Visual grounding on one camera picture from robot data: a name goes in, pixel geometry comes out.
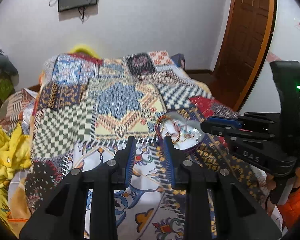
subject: person's hand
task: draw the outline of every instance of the person's hand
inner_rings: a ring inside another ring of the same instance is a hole
[[[295,183],[293,184],[293,188],[300,187],[300,168],[296,168],[296,177],[297,177],[297,179],[296,179]],[[269,190],[275,189],[276,184],[275,184],[273,175],[267,174],[266,184],[267,184],[267,188]]]

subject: orange sleeve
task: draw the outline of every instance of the orange sleeve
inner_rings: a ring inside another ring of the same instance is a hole
[[[288,201],[284,205],[278,205],[277,207],[287,228],[292,228],[293,224],[300,216],[300,188],[296,192],[290,194]]]

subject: checkered fabric pattern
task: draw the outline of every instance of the checkered fabric pattern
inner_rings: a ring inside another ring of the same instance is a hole
[[[77,140],[90,141],[93,98],[59,111],[47,108],[33,145],[33,157],[51,158],[73,149]]]
[[[197,85],[183,85],[177,83],[175,85],[157,84],[164,103],[168,110],[178,110],[188,108],[191,105],[189,98],[202,96],[212,98],[212,95],[204,91]]]

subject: person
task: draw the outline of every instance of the person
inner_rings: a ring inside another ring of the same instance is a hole
[[[296,168],[296,177],[297,179],[293,185],[288,201],[284,205],[277,205],[288,230],[292,228],[300,216],[300,168]],[[276,187],[273,175],[267,175],[266,184],[269,190]]]

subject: door frame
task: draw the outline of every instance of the door frame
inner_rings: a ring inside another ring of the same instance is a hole
[[[229,16],[228,16],[228,21],[226,25],[226,30],[225,30],[225,35],[223,37],[222,45],[220,48],[219,56],[215,65],[215,68],[213,72],[215,73],[216,70],[220,66],[220,61],[221,61],[221,56],[224,53],[224,50],[226,48],[226,43],[230,31],[230,25],[232,21],[232,15],[233,15],[233,9],[234,9],[234,0],[231,0],[230,2],[230,10],[229,10]],[[242,92],[240,93],[239,99],[235,103],[233,110],[238,111],[242,107],[242,105],[245,103],[247,100],[255,82],[257,81],[257,78],[259,76],[259,73],[263,67],[263,64],[266,60],[266,56],[268,54],[268,50],[270,47],[270,43],[272,40],[272,35],[273,35],[273,30],[274,30],[274,24],[275,24],[275,19],[276,19],[276,12],[277,12],[277,0],[269,0],[269,11],[268,11],[268,19],[266,23],[266,30],[265,30],[265,35],[263,37],[263,41],[261,43],[261,48],[256,60],[255,65],[253,66],[252,72],[250,74],[250,77],[244,86]]]

